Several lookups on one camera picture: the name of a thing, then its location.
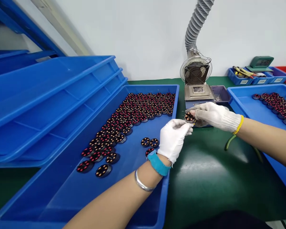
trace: flexible duct hose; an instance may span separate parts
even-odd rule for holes
[[[198,0],[191,20],[188,23],[187,33],[185,34],[185,47],[187,48],[187,52],[191,48],[197,49],[197,36],[213,4],[214,0]]]

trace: finger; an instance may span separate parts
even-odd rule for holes
[[[185,113],[187,113],[187,112],[189,112],[189,111],[191,111],[191,110],[194,110],[194,107],[191,107],[191,108],[189,108],[189,109],[186,109],[186,110],[185,110]]]
[[[185,120],[183,119],[175,119],[175,126],[173,127],[173,129],[179,129],[182,125],[184,125],[185,123],[187,123]]]
[[[207,103],[202,103],[195,105],[193,110],[207,110],[207,109],[208,109]]]
[[[196,123],[195,123],[195,126],[196,126],[196,127],[204,127],[204,126],[206,126],[206,125],[208,125],[208,123],[207,123],[206,121],[203,121],[203,120],[198,120],[198,121],[196,121]]]
[[[175,123],[175,119],[171,119],[170,121],[168,121],[168,123],[166,124],[166,126],[169,127],[175,127],[176,123]]]
[[[180,127],[180,132],[183,136],[185,136],[190,128],[193,127],[191,123],[185,123],[182,127]]]
[[[191,133],[191,132],[193,132],[193,128],[191,127],[190,129],[188,129],[188,131],[187,131],[188,133]]]
[[[196,120],[206,120],[208,117],[208,111],[205,110],[195,110],[195,119]]]
[[[182,126],[183,124],[186,123],[184,119],[174,119],[174,122],[177,126]]]

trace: blue storage bin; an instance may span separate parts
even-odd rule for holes
[[[54,55],[53,51],[27,53],[27,50],[0,55],[0,75],[37,63],[37,59]]]
[[[286,80],[286,73],[281,71],[280,69],[276,67],[269,67],[271,70],[270,72],[263,72],[266,76],[273,77],[272,80],[270,80],[269,84],[277,84],[277,83],[284,83]]]
[[[106,120],[118,108],[128,93],[176,93],[173,115],[162,115],[154,120],[133,126],[133,132],[123,144],[115,146],[120,160],[112,165],[111,173],[99,179],[95,176],[98,162],[86,173],[76,172],[77,165],[86,159],[80,155]],[[126,85],[113,93],[82,128],[74,133],[74,139],[47,166],[41,168],[28,183],[0,210],[0,228],[62,228],[92,199],[146,162],[140,142],[144,137],[160,137],[161,128],[176,117],[179,85]],[[161,229],[165,220],[169,175],[142,204],[130,220],[127,228]]]
[[[286,85],[270,84],[252,87],[230,87],[228,92],[231,95],[230,105],[237,114],[254,119],[261,123],[286,130],[286,125],[260,100],[252,99],[253,94],[277,92],[286,99]],[[286,167],[275,159],[265,154],[266,158],[286,185]]]
[[[250,85],[251,82],[252,82],[252,79],[250,79],[250,78],[238,78],[234,74],[234,69],[233,68],[229,68],[229,70],[228,70],[228,77],[230,78],[230,80],[232,80],[232,82],[235,85]]]
[[[126,83],[114,58],[59,57],[0,75],[0,167],[53,157]]]
[[[256,77],[254,76],[254,79],[252,80],[252,85],[264,85],[269,84],[273,80],[273,76],[267,76],[267,77]]]
[[[28,50],[0,50],[0,59],[28,53]]]

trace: blue wristband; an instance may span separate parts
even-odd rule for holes
[[[147,156],[147,158],[149,159],[150,163],[152,164],[152,167],[157,171],[158,174],[160,174],[161,176],[166,176],[168,174],[168,171],[171,167],[163,164],[160,158],[158,158],[155,150],[151,152]]]

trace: white cotton glove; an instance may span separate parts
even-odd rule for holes
[[[182,119],[172,119],[160,131],[160,145],[158,154],[167,157],[172,164],[176,162],[183,146],[186,135],[193,132],[193,124]]]
[[[206,102],[187,109],[195,115],[195,126],[203,127],[210,124],[224,131],[235,133],[239,130],[243,121],[243,116],[226,110],[224,106],[216,105],[212,102]]]

